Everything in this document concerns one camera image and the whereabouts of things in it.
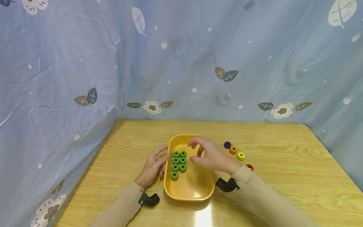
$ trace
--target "green ring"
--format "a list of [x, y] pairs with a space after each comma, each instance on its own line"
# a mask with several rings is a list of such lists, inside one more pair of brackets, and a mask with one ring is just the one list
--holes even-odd
[[179, 159], [178, 158], [173, 158], [173, 164], [179, 164]]
[[178, 180], [179, 175], [177, 172], [172, 172], [170, 177], [173, 181], [176, 181], [176, 180]]
[[173, 172], [178, 172], [178, 171], [179, 171], [179, 166], [178, 166], [178, 164], [174, 164], [174, 165], [171, 167], [171, 171], [173, 171]]
[[186, 157], [187, 156], [187, 152], [186, 151], [181, 151], [180, 152], [180, 157]]
[[181, 164], [186, 164], [187, 163], [187, 159], [185, 157], [180, 158], [180, 163]]
[[180, 156], [179, 151], [174, 151], [174, 152], [173, 152], [173, 157], [174, 157], [174, 158], [178, 158], [179, 156]]
[[179, 166], [179, 170], [180, 170], [182, 173], [184, 173], [184, 172], [187, 170], [187, 166], [186, 166], [185, 164], [181, 164], [181, 165]]

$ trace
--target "blue bead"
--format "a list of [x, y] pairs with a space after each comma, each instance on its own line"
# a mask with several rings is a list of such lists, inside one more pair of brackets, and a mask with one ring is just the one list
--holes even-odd
[[229, 149], [231, 147], [231, 143], [228, 141], [224, 142], [224, 147]]

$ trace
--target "fabric backdrop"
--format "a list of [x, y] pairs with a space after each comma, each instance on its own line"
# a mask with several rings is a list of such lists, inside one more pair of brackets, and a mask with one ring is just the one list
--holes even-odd
[[51, 223], [119, 118], [302, 123], [363, 190], [362, 12], [0, 0], [0, 226]]

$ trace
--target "sleeve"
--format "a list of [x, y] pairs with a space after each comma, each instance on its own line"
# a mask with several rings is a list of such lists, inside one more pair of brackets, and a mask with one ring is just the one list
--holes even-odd
[[134, 182], [127, 185], [118, 199], [93, 223], [92, 227], [125, 227], [140, 209], [139, 199], [144, 191]]
[[234, 175], [239, 196], [253, 206], [256, 215], [272, 227], [317, 227], [306, 214], [265, 184], [250, 168], [242, 166]]

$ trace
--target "plastic tray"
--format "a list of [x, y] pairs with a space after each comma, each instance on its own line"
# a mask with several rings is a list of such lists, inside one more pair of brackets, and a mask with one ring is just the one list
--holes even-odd
[[[203, 201], [212, 196], [214, 192], [213, 171], [199, 166], [189, 160], [190, 156], [196, 156], [199, 145], [195, 149], [188, 147], [190, 139], [198, 135], [176, 135], [169, 142], [169, 160], [165, 166], [164, 190], [172, 199], [180, 201]], [[187, 171], [178, 172], [179, 178], [173, 181], [170, 177], [174, 151], [187, 152]]]

